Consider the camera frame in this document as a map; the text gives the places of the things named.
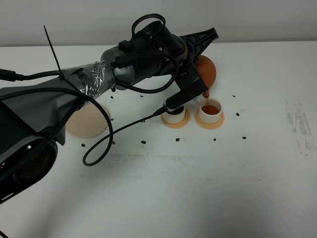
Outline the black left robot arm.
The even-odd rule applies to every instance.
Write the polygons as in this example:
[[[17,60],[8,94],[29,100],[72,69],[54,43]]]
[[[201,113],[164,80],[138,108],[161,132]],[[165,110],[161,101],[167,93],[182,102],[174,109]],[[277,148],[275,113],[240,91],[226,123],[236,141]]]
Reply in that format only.
[[[176,83],[179,92],[154,116],[175,111],[209,90],[198,61],[218,38],[214,28],[175,36],[158,17],[131,39],[105,51],[92,64],[21,75],[1,70],[7,81],[49,77],[46,82],[0,91],[0,200],[5,202],[40,181],[52,168],[65,125],[86,103],[108,90],[155,94]]]

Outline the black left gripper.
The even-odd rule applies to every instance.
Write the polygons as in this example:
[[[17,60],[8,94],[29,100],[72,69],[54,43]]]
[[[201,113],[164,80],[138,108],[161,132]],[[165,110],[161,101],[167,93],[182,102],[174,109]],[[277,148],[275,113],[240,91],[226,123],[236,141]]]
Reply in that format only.
[[[215,28],[179,37],[173,35],[161,21],[154,21],[136,32],[138,24],[136,21],[132,25],[132,53],[147,55],[159,52],[170,55],[176,60],[178,73],[182,76],[190,72],[191,59],[196,62],[204,50],[218,39]],[[152,56],[134,62],[131,71],[135,77],[163,76],[174,73],[174,66],[168,58]]]

